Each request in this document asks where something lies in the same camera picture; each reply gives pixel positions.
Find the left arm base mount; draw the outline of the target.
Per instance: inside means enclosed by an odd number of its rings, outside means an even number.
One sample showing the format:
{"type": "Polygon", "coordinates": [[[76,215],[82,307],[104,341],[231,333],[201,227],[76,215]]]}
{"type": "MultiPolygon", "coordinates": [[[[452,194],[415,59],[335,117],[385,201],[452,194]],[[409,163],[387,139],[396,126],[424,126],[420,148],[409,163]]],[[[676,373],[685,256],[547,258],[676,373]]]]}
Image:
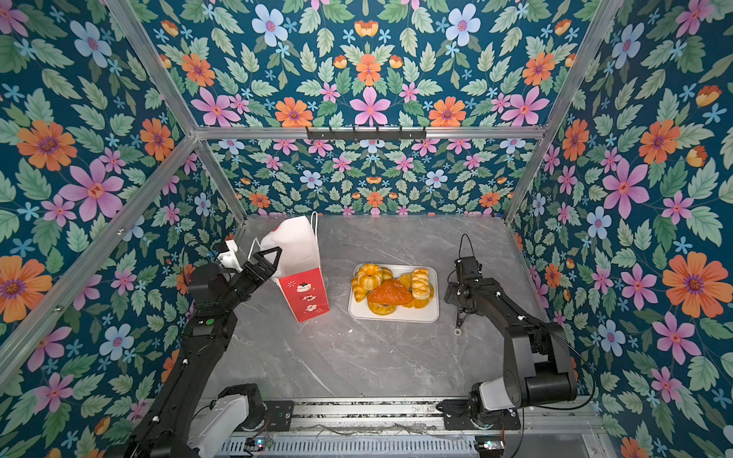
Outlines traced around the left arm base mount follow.
{"type": "Polygon", "coordinates": [[[265,401],[255,404],[254,431],[288,432],[294,418],[293,401],[265,401]]]}

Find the orange brown croissant bread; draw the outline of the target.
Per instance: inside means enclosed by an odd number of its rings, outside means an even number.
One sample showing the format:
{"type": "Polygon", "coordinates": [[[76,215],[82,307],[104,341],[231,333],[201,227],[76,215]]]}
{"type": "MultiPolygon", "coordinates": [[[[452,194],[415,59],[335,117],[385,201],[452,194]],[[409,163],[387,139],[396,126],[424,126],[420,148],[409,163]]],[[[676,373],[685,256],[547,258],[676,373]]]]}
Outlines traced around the orange brown croissant bread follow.
{"type": "Polygon", "coordinates": [[[368,302],[376,305],[408,305],[412,301],[412,292],[397,280],[386,280],[368,293],[368,302]]]}

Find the yellow striped croissant bread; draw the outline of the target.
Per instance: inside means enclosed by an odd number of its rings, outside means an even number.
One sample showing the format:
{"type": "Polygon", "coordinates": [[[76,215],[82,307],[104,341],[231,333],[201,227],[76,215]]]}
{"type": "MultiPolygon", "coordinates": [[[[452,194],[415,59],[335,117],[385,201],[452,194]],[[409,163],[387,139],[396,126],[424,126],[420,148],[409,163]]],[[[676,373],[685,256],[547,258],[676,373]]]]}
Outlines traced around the yellow striped croissant bread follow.
{"type": "Polygon", "coordinates": [[[357,278],[353,278],[351,280],[351,287],[356,303],[364,301],[364,299],[368,297],[368,293],[370,293],[366,288],[364,288],[364,286],[362,286],[357,278]]]}

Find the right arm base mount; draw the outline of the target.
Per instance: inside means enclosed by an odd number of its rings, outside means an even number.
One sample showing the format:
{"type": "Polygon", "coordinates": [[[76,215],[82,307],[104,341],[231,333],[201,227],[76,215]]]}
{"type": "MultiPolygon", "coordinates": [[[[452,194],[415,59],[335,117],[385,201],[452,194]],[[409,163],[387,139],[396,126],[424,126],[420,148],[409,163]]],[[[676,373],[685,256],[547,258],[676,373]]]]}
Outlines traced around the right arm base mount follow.
{"type": "Polygon", "coordinates": [[[445,399],[436,405],[447,431],[519,431],[521,421],[516,410],[492,410],[468,398],[445,399]]]}

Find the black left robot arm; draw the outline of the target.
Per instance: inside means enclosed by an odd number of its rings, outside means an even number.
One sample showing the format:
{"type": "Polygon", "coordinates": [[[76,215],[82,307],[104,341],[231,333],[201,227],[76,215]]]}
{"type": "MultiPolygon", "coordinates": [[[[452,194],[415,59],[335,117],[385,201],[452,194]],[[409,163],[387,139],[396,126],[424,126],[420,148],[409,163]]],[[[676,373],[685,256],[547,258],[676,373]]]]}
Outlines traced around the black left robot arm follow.
{"type": "Polygon", "coordinates": [[[233,337],[236,308],[276,273],[283,253],[275,246],[240,261],[232,240],[219,248],[217,261],[191,276],[194,314],[160,394],[127,443],[110,448],[108,456],[213,457],[237,429],[259,429],[265,423],[259,387],[241,384],[224,389],[203,422],[193,424],[205,386],[233,337]]]}

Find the small yellow donut bread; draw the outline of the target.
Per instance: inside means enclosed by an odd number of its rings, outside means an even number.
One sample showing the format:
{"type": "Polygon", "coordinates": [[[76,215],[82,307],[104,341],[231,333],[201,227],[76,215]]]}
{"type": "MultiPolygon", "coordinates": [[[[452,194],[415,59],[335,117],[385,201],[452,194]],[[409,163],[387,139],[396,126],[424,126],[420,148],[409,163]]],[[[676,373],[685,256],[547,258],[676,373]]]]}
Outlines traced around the small yellow donut bread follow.
{"type": "Polygon", "coordinates": [[[375,315],[389,316],[396,311],[397,306],[396,305],[380,305],[379,303],[368,303],[368,308],[375,315]]]}

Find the large orange ring bread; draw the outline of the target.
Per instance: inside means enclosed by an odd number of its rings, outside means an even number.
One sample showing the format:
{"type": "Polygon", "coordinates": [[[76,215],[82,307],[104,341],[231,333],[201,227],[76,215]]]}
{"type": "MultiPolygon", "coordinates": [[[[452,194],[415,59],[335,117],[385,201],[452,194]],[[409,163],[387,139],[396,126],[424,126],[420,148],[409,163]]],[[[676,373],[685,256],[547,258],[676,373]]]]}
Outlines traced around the large orange ring bread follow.
{"type": "MultiPolygon", "coordinates": [[[[412,286],[412,273],[403,274],[402,276],[399,277],[398,282],[400,282],[400,284],[403,284],[403,286],[405,286],[405,288],[408,289],[410,294],[412,294],[412,289],[410,288],[412,286]]],[[[415,309],[425,308],[434,297],[433,285],[431,285],[431,289],[433,290],[431,292],[431,299],[427,301],[416,301],[412,296],[412,300],[409,303],[406,303],[404,307],[415,308],[415,309]]]]}

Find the pale striped bread loaf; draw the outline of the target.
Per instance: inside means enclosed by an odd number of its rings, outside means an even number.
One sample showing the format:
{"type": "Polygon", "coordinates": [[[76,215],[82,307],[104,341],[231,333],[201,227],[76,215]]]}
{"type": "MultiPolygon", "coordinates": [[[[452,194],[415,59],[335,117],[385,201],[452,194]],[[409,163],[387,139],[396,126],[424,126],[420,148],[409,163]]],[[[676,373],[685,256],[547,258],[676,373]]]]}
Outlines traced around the pale striped bread loaf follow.
{"type": "Polygon", "coordinates": [[[427,301],[431,299],[431,282],[429,281],[429,270],[425,268],[414,269],[412,272],[412,296],[416,301],[427,301]]]}

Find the red white paper bag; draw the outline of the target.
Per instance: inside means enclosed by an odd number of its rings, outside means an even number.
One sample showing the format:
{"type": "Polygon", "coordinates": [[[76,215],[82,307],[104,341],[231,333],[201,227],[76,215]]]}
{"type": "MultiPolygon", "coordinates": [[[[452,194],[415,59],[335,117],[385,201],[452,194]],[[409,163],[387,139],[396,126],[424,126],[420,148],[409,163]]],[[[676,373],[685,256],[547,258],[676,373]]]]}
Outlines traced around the red white paper bag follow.
{"type": "Polygon", "coordinates": [[[298,323],[330,311],[321,265],[318,222],[316,212],[309,217],[286,219],[250,246],[251,255],[255,247],[262,251],[275,247],[282,249],[271,280],[282,291],[298,323]]]}

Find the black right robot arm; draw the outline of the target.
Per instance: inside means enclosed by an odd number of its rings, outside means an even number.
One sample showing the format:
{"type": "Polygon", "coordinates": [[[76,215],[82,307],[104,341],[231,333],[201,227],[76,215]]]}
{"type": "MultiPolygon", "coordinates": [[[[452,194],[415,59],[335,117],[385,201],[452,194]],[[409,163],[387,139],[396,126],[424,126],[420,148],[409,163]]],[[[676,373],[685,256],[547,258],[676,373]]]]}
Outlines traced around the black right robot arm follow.
{"type": "Polygon", "coordinates": [[[528,314],[497,280],[483,276],[475,257],[461,257],[454,265],[456,279],[444,296],[457,307],[454,333],[459,335],[467,318],[476,315],[490,320],[504,338],[501,376],[473,386],[467,402],[471,417],[576,400],[571,347],[561,326],[528,314]]]}

